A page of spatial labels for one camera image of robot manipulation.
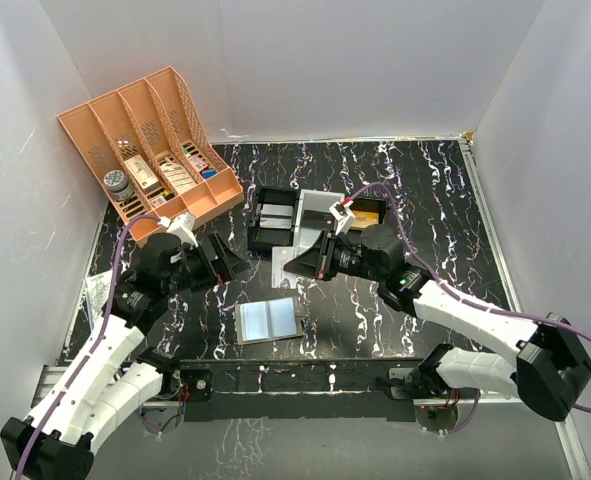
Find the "white credit card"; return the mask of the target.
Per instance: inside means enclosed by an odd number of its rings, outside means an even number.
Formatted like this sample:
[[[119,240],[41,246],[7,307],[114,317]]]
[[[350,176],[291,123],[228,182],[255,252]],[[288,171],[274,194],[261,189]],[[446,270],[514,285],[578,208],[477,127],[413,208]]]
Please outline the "white credit card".
[[[296,249],[291,246],[275,246],[271,253],[271,287],[274,289],[295,289],[298,276],[284,270],[284,266],[295,258]]]

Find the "grey leather card holder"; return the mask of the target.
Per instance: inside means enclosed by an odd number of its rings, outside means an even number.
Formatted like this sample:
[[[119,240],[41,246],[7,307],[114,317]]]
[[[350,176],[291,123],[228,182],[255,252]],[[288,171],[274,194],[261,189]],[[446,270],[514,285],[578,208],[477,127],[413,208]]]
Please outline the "grey leather card holder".
[[[304,316],[296,297],[237,304],[237,343],[257,344],[301,336]]]

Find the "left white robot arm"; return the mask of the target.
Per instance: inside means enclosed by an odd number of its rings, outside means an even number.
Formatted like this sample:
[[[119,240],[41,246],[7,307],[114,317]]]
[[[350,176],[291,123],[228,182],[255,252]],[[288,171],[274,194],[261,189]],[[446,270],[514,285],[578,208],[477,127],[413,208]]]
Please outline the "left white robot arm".
[[[124,375],[123,362],[143,342],[178,292],[204,292],[232,281],[249,264],[217,233],[199,242],[190,214],[159,217],[137,262],[121,266],[117,245],[103,319],[55,385],[0,437],[17,479],[84,479],[106,439],[143,404],[181,387],[177,360],[145,350]]]

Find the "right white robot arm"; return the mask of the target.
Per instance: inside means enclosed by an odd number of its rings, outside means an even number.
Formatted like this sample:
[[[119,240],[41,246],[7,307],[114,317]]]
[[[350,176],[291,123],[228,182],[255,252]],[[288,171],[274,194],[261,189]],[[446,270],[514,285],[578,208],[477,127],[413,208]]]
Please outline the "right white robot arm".
[[[448,287],[410,263],[403,240],[387,225],[366,227],[358,242],[322,231],[285,271],[329,281],[337,274],[374,281],[393,310],[444,326],[484,346],[471,352],[439,344],[413,370],[375,384],[391,398],[441,397],[454,390],[491,391],[520,399],[561,422],[591,380],[591,359],[564,320],[529,320]]]

